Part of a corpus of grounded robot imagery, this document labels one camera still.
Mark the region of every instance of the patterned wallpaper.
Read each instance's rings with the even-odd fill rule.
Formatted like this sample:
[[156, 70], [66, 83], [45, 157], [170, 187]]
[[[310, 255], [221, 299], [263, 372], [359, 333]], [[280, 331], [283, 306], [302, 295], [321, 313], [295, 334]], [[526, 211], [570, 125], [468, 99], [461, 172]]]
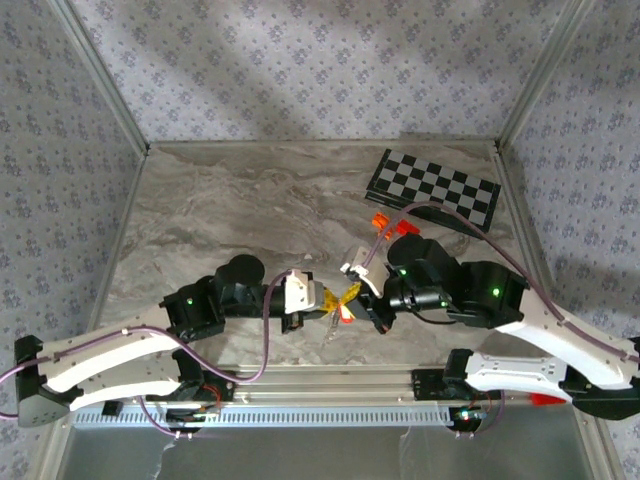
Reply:
[[[640, 335], [640, 4], [597, 2], [508, 155], [555, 278], [599, 328]], [[640, 478], [640, 418], [610, 428]]]
[[[13, 340], [86, 328], [138, 155], [44, 0], [0, 3], [0, 370]], [[13, 381], [0, 409], [15, 411]], [[0, 423], [0, 478], [38, 429]]]
[[150, 141], [499, 134], [564, 0], [73, 0]]

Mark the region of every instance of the marble surface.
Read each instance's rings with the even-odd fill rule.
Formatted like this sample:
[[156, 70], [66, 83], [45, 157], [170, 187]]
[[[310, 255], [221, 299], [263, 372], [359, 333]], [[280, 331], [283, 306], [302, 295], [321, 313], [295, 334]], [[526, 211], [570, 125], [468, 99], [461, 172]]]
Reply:
[[[499, 183], [487, 143], [446, 146], [428, 142], [173, 144], [151, 150], [132, 209], [102, 324], [157, 304], [162, 297], [238, 253], [258, 256], [266, 281], [290, 267], [312, 270], [341, 294], [344, 252], [371, 244], [378, 210], [364, 193], [385, 148], [427, 158]], [[495, 260], [483, 242], [413, 218], [460, 261]], [[522, 260], [501, 194], [490, 235]], [[432, 312], [433, 319], [445, 319]], [[497, 332], [464, 325], [426, 325], [408, 314], [387, 335], [369, 322], [340, 325], [328, 339], [329, 320], [309, 321], [283, 336], [272, 321], [270, 364], [433, 364], [456, 347], [488, 353], [537, 353]], [[224, 365], [251, 365], [261, 355], [257, 319], [228, 319], [224, 334], [196, 348]]]

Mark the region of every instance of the yellow tape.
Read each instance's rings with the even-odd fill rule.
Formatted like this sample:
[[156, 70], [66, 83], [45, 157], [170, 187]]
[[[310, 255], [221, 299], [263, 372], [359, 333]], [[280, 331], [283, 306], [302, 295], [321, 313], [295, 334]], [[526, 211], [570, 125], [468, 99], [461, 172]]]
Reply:
[[342, 295], [342, 298], [340, 299], [338, 299], [338, 297], [331, 293], [328, 288], [325, 288], [324, 305], [318, 310], [321, 310], [323, 312], [333, 312], [340, 305], [346, 305], [358, 296], [358, 293], [360, 292], [360, 286], [361, 284], [359, 282], [354, 283], [347, 289], [347, 291], [344, 293], [344, 295]]
[[340, 305], [346, 305], [350, 301], [354, 300], [358, 296], [361, 286], [362, 284], [358, 282], [358, 283], [354, 283], [349, 288], [347, 288], [347, 291], [344, 292], [344, 295], [340, 299]]
[[338, 297], [336, 297], [328, 288], [324, 289], [324, 305], [322, 308], [318, 310], [322, 310], [323, 312], [333, 312], [336, 308], [338, 308], [339, 301]]

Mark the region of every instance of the orange clip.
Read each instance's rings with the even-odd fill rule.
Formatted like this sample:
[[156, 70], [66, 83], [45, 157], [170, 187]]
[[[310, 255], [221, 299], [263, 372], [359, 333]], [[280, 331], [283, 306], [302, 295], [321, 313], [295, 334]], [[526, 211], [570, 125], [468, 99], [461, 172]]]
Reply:
[[407, 233], [415, 233], [416, 235], [420, 235], [420, 229], [415, 225], [412, 225], [411, 223], [407, 222], [406, 220], [400, 220], [400, 222], [398, 222], [396, 231], [403, 237]]
[[[384, 213], [376, 213], [371, 220], [371, 223], [374, 227], [378, 229], [378, 232], [382, 232], [387, 225], [389, 225], [389, 217], [387, 217]], [[391, 240], [391, 235], [393, 235], [393, 231], [389, 230], [387, 234], [384, 236], [387, 240]]]

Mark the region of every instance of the cable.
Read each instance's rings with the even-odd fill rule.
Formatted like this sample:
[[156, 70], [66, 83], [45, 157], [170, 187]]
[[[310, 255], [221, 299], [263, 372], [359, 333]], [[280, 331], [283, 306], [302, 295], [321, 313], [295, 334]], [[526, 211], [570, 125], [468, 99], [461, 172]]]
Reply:
[[620, 348], [612, 347], [611, 345], [605, 342], [602, 342], [595, 337], [592, 337], [587, 332], [581, 330], [577, 325], [574, 325], [573, 323], [568, 321], [564, 317], [564, 315], [562, 315], [562, 313], [558, 310], [558, 308], [555, 306], [555, 304], [553, 303], [553, 300], [551, 300], [551, 297], [549, 297], [549, 295], [538, 284], [538, 282], [536, 282], [533, 276], [522, 265], [520, 265], [516, 259], [514, 259], [511, 255], [509, 255], [509, 253], [507, 253], [502, 247], [500, 247], [500, 245], [498, 245], [491, 238], [489, 238], [482, 230], [476, 227], [473, 223], [471, 223], [469, 220], [464, 218], [455, 210], [447, 207], [446, 205], [443, 205], [442, 203], [435, 202], [433, 200], [427, 200], [424, 202], [411, 203], [406, 207], [404, 207], [402, 210], [400, 210], [400, 212], [393, 219], [391, 219], [391, 221], [387, 224], [387, 226], [380, 232], [380, 234], [378, 235], [378, 238], [376, 238], [376, 241], [371, 247], [371, 250], [369, 250], [369, 253], [367, 254], [364, 261], [362, 262], [362, 266], [364, 268], [367, 268], [369, 266], [369, 263], [371, 263], [371, 260], [376, 254], [376, 251], [378, 250], [378, 248], [380, 248], [380, 245], [382, 244], [382, 240], [385, 238], [385, 235], [389, 231], [391, 231], [393, 227], [395, 227], [398, 224], [398, 222], [402, 219], [405, 213], [408, 213], [414, 208], [418, 208], [418, 207], [432, 207], [438, 210], [442, 210], [448, 213], [449, 215], [453, 216], [460, 222], [462, 222], [467, 228], [471, 229], [474, 233], [476, 233], [482, 240], [487, 242], [496, 252], [498, 252], [502, 256], [502, 258], [504, 258], [507, 262], [509, 262], [511, 266], [513, 266], [513, 268], [515, 268], [516, 271], [527, 280], [527, 282], [529, 283], [529, 285], [531, 285], [531, 288], [533, 289], [534, 292], [536, 292], [536, 294], [538, 295], [542, 303], [544, 303], [544, 305], [549, 309], [549, 312], [551, 312], [553, 316], [556, 317], [556, 319], [560, 322], [560, 324], [567, 327], [567, 329], [573, 332], [575, 335], [585, 340], [586, 342], [590, 343], [591, 345], [594, 345], [600, 348], [601, 350], [604, 350], [613, 355], [617, 355], [623, 361], [630, 360], [634, 363], [640, 364], [640, 355], [632, 355]]
[[216, 396], [216, 408], [220, 408], [220, 402], [222, 402], [222, 394], [220, 393], [220, 390], [218, 390], [218, 387], [214, 385], [203, 385], [202, 389], [207, 390], [208, 392], [211, 392]]
[[[25, 368], [30, 368], [33, 367], [35, 365], [39, 365], [41, 363], [46, 363], [46, 362], [50, 362], [51, 358], [49, 357], [41, 357], [41, 358], [34, 358], [33, 360], [27, 360], [26, 362], [23, 362], [19, 365], [16, 365], [15, 367], [7, 370], [6, 372], [4, 372], [2, 374], [2, 376], [0, 376], [0, 385], [2, 385], [8, 378], [12, 377], [13, 375], [15, 375], [16, 373], [21, 372], [22, 370], [24, 370]], [[0, 418], [3, 420], [17, 420], [18, 419], [18, 415], [15, 413], [3, 413], [0, 412]]]
[[422, 315], [420, 315], [415, 310], [409, 310], [409, 311], [411, 313], [413, 313], [414, 317], [418, 318], [419, 320], [422, 320], [424, 323], [428, 323], [429, 325], [453, 325], [454, 323], [458, 323], [455, 320], [450, 320], [450, 321], [446, 321], [446, 322], [436, 322], [435, 320], [429, 320], [428, 318], [424, 318]]
[[[289, 270], [284, 271], [279, 275], [276, 275], [276, 277], [271, 281], [271, 283], [267, 287], [267, 290], [264, 294], [264, 299], [262, 302], [263, 303], [262, 305], [262, 321], [263, 321], [262, 363], [260, 364], [260, 368], [258, 369], [258, 371], [253, 375], [251, 375], [250, 377], [247, 377], [247, 378], [236, 377], [235, 375], [231, 375], [225, 372], [224, 370], [218, 369], [217, 367], [209, 363], [207, 360], [202, 358], [195, 350], [189, 347], [185, 342], [183, 342], [181, 339], [179, 339], [175, 335], [172, 335], [171, 333], [167, 332], [166, 330], [163, 330], [158, 327], [152, 327], [152, 326], [135, 326], [130, 328], [123, 328], [122, 330], [118, 330], [116, 332], [107, 333], [93, 340], [89, 340], [88, 342], [81, 343], [80, 345], [76, 345], [74, 347], [68, 348], [66, 350], [62, 350], [60, 352], [55, 352], [52, 355], [52, 357], [35, 358], [33, 360], [28, 360], [24, 363], [16, 365], [12, 369], [3, 373], [2, 376], [0, 376], [0, 385], [2, 385], [2, 383], [4, 383], [9, 377], [15, 375], [18, 372], [21, 372], [25, 368], [33, 367], [34, 365], [39, 365], [41, 363], [47, 363], [52, 360], [57, 361], [68, 355], [73, 355], [74, 353], [82, 352], [96, 345], [101, 345], [102, 343], [108, 342], [113, 338], [121, 337], [123, 335], [129, 335], [134, 332], [147, 332], [147, 333], [153, 333], [153, 334], [164, 335], [165, 337], [169, 337], [180, 348], [182, 348], [191, 358], [193, 358], [196, 362], [198, 362], [202, 368], [210, 371], [211, 373], [217, 375], [220, 378], [224, 378], [229, 382], [234, 382], [234, 383], [254, 382], [255, 380], [257, 380], [262, 376], [265, 369], [267, 368], [267, 363], [269, 360], [269, 308], [271, 306], [271, 297], [273, 296], [273, 290], [275, 289], [278, 282], [280, 282], [280, 280], [282, 280], [288, 274], [289, 274]], [[18, 418], [18, 415], [13, 413], [0, 412], [0, 418], [4, 420], [15, 420]]]
[[502, 417], [504, 416], [506, 403], [507, 403], [507, 395], [505, 394], [504, 390], [500, 390], [500, 406], [498, 407], [498, 413], [496, 413], [496, 416], [493, 419], [493, 422], [491, 422], [488, 427], [475, 432], [474, 435], [478, 435], [479, 433], [486, 433], [492, 428], [495, 428], [496, 425], [500, 423], [500, 421], [502, 420]]
[[142, 409], [142, 413], [144, 413], [144, 416], [147, 417], [147, 420], [149, 420], [149, 422], [151, 422], [151, 425], [153, 425], [156, 430], [158, 430], [159, 432], [162, 432], [165, 435], [168, 435], [170, 437], [176, 438], [176, 437], [179, 436], [179, 433], [172, 432], [168, 428], [165, 428], [162, 425], [160, 425], [158, 422], [156, 422], [154, 420], [154, 418], [151, 416], [151, 414], [149, 413], [149, 410], [147, 410], [147, 406], [144, 404], [144, 399], [142, 397], [136, 397], [136, 398], [138, 400], [138, 403], [140, 404], [140, 408]]
[[[491, 402], [491, 397], [489, 396], [488, 392], [487, 393], [487, 397], [489, 398], [489, 402]], [[476, 402], [476, 399], [474, 398], [473, 401], [469, 404], [469, 407], [467, 408], [471, 408], [474, 403]], [[498, 413], [496, 413], [496, 416], [494, 417], [493, 421], [489, 424], [489, 426], [487, 426], [486, 428], [483, 428], [482, 430], [476, 430], [475, 432], [460, 432], [460, 431], [454, 431], [453, 433], [456, 436], [465, 436], [468, 438], [475, 438], [477, 435], [481, 434], [481, 433], [486, 433], [489, 430], [491, 430], [492, 428], [495, 428], [496, 425], [498, 425], [500, 423], [500, 421], [502, 420], [502, 417], [504, 416], [504, 411], [505, 411], [505, 406], [507, 403], [507, 396], [505, 394], [504, 390], [500, 390], [500, 406], [499, 406], [499, 410]]]
[[493, 400], [491, 400], [491, 395], [489, 394], [489, 392], [484, 392], [484, 394], [489, 400], [489, 409], [487, 410], [487, 413], [489, 413], [491, 411], [491, 408], [493, 408]]

